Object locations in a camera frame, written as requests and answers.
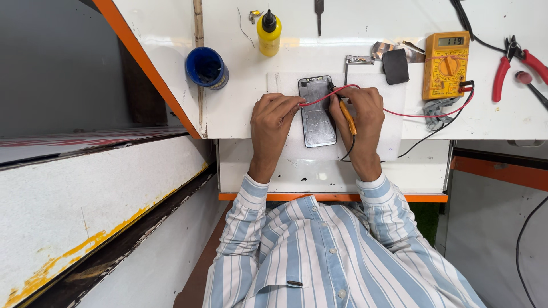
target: digital multimeter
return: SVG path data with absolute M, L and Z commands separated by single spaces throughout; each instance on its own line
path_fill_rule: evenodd
M 470 34 L 463 32 L 434 33 L 426 39 L 423 99 L 463 96 L 459 83 L 466 81 L 466 64 Z

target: yellow bottle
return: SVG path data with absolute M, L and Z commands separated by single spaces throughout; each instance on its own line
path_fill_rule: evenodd
M 265 56 L 273 56 L 279 50 L 279 37 L 282 34 L 282 23 L 277 16 L 268 12 L 257 22 L 259 50 Z

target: red pliers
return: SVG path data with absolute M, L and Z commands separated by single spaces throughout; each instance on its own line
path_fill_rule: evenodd
M 534 69 L 543 81 L 548 84 L 548 67 L 546 67 L 539 59 L 535 58 L 529 53 L 527 49 L 521 50 L 521 46 L 516 42 L 516 36 L 512 36 L 512 40 L 509 41 L 506 38 L 504 42 L 506 46 L 506 56 L 500 59 L 499 69 L 496 71 L 495 83 L 493 84 L 493 101 L 499 102 L 503 92 L 503 82 L 506 73 L 510 68 L 510 61 L 515 56 L 520 59 L 524 64 L 529 65 Z

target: smartphone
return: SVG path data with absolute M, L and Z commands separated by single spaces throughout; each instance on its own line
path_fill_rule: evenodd
M 306 102 L 316 101 L 329 91 L 331 76 L 317 76 L 299 80 L 299 96 Z M 337 142 L 335 121 L 329 113 L 329 98 L 313 105 L 301 108 L 302 129 L 305 134 L 305 146 L 317 147 L 333 145 Z

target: blue cup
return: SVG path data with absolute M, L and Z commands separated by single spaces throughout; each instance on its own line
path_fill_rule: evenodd
M 197 47 L 186 57 L 186 73 L 195 84 L 219 90 L 229 81 L 229 69 L 211 48 Z

